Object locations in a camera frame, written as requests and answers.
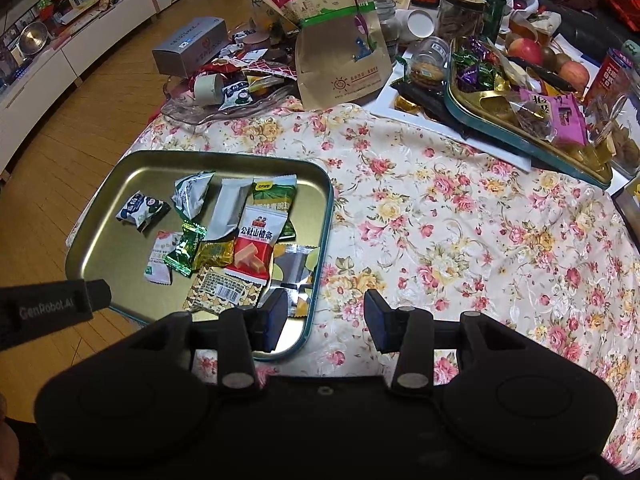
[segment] metal pot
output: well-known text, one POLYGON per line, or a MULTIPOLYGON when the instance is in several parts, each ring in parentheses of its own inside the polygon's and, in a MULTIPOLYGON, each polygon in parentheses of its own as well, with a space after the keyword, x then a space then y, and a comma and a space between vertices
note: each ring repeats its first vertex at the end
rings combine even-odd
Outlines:
POLYGON ((49 31, 42 22, 32 22, 22 31, 18 39, 18 48, 26 56, 35 56, 49 41, 49 31))

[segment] paper bag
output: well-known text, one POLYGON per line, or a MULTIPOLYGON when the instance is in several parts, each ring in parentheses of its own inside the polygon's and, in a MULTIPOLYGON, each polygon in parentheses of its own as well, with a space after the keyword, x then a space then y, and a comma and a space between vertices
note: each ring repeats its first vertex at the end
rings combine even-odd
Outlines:
POLYGON ((353 101, 382 88, 389 79, 391 63, 376 13, 361 17, 369 28, 373 48, 354 24, 354 16, 300 30, 296 69, 305 110, 353 101))
POLYGON ((264 0, 300 27, 296 69, 306 110, 384 86, 391 62, 373 0, 264 0))

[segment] floral tablecloth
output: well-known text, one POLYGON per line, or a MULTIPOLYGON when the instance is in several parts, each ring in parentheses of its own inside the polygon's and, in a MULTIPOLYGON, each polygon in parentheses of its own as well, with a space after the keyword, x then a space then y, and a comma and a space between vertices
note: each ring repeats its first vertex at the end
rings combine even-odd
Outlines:
MULTIPOLYGON (((335 209, 314 329, 295 356, 261 365, 263 378, 390 377, 394 359, 376 352, 364 324, 368 288, 437 319, 473 309, 605 380, 619 412, 604 456, 623 471, 636 468, 640 258, 601 190, 549 171, 521 173, 356 105, 303 112, 293 98, 260 117, 196 128, 161 116, 136 150, 300 158, 329 174, 335 209)), ((194 369, 214 380, 214 352, 199 352, 194 369)), ((456 373, 454 353, 439 352, 436 380, 456 373)), ((571 438, 571 428, 559 431, 571 438)))

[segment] person's hand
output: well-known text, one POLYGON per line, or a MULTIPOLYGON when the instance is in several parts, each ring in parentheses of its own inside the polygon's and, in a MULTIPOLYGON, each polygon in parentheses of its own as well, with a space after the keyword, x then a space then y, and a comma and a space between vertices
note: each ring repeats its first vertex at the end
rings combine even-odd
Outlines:
POLYGON ((0 394, 0 480, 14 480, 20 455, 18 438, 4 421, 6 400, 0 394))

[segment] green can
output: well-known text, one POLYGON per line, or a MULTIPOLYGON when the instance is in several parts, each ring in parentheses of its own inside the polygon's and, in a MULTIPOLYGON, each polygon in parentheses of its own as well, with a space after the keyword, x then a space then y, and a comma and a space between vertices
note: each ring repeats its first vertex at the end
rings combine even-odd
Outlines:
POLYGON ((480 37, 484 40, 491 40, 495 43, 495 40, 498 39, 500 22, 502 21, 502 14, 504 12, 504 6, 507 4, 507 0, 484 1, 486 1, 486 5, 484 6, 484 25, 482 27, 480 37))

